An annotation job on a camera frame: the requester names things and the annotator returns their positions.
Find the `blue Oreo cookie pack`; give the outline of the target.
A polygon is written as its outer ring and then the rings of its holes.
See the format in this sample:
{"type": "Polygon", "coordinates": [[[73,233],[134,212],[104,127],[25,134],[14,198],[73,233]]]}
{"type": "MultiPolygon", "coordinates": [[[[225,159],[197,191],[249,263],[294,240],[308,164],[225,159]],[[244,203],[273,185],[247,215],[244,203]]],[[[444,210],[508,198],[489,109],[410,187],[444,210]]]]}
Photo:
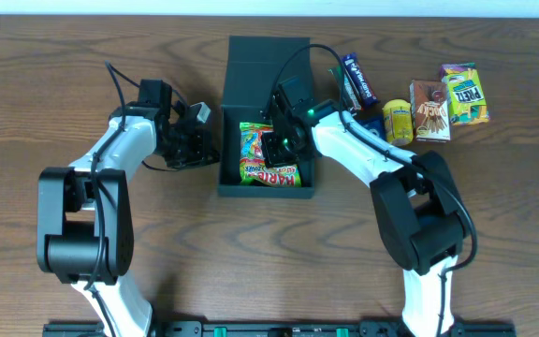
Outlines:
{"type": "Polygon", "coordinates": [[[369,119],[358,120],[357,122],[376,137],[386,140],[386,130],[382,117],[376,116],[369,119]]]}

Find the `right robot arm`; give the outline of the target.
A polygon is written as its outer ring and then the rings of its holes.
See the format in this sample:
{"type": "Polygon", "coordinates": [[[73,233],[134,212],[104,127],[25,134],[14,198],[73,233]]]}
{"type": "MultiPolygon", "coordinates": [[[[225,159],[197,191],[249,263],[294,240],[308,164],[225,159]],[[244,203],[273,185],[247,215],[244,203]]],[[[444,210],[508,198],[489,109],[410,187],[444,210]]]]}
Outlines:
{"type": "Polygon", "coordinates": [[[473,262],[477,236],[444,159],[373,135],[341,102],[315,102],[297,77],[272,84],[262,114],[273,126],[262,138],[267,166],[323,155],[369,187],[380,238],[403,269],[406,329],[414,336],[448,333],[452,274],[473,262]]]}

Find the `dark green gift box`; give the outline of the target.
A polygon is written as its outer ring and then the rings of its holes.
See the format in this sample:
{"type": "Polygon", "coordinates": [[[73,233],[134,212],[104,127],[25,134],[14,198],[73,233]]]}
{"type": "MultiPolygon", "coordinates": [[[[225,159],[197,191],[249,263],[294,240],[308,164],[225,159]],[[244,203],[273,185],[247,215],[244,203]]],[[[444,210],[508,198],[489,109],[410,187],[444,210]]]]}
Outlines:
{"type": "Polygon", "coordinates": [[[226,78],[222,99],[222,152],[218,194],[234,198],[312,198],[314,195],[314,161],[299,163],[301,187],[243,185],[240,177],[240,123],[262,123],[265,107],[275,76],[286,80],[298,77],[309,90],[313,75],[308,50],[297,58],[288,58],[310,44],[307,37],[229,38],[226,78]]]}

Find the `Haribo gummy candy bag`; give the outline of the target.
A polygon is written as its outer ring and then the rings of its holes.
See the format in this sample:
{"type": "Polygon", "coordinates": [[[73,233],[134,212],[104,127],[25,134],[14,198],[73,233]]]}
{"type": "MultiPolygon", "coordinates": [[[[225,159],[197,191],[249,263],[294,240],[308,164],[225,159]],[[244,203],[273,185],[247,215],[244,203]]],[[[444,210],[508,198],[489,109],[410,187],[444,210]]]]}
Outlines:
{"type": "Polygon", "coordinates": [[[265,133],[272,132],[270,125],[240,123],[240,183],[261,183],[270,187],[301,187],[297,165],[268,168],[262,152],[265,133]]]}

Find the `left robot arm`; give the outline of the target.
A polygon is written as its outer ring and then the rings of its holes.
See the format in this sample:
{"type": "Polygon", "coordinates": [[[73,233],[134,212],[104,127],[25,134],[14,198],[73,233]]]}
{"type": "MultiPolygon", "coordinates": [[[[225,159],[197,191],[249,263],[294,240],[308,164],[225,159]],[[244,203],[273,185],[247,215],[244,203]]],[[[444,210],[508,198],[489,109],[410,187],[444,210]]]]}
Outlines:
{"type": "Polygon", "coordinates": [[[36,261],[92,305],[96,323],[50,323],[46,336],[148,336],[153,307],[130,264],[134,229],[128,184],[151,155],[167,171],[218,161],[205,125],[211,110],[187,104],[168,83],[143,80],[138,97],[122,101],[109,127],[82,157],[45,168],[37,184],[36,261]]]}

